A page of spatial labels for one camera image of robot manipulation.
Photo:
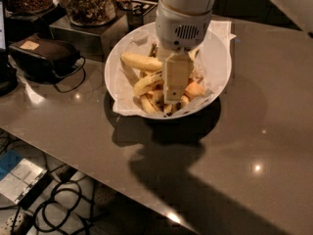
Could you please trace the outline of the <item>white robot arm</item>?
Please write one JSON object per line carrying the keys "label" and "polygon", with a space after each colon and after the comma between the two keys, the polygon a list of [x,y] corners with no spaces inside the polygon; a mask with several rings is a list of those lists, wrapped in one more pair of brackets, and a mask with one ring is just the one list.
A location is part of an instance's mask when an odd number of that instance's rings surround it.
{"label": "white robot arm", "polygon": [[[270,0],[307,34],[313,33],[313,0]],[[164,79],[164,100],[184,94],[193,63],[189,52],[204,40],[215,0],[158,0],[156,36]]]}

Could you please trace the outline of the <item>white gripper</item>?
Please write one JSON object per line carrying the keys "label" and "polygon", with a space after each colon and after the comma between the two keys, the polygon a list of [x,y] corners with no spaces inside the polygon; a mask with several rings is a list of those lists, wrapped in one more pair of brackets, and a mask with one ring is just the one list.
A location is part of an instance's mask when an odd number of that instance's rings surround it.
{"label": "white gripper", "polygon": [[212,12],[183,13],[160,0],[156,10],[156,36],[162,47],[157,58],[162,62],[164,102],[177,103],[188,85],[194,63],[185,50],[199,46],[207,32]]}

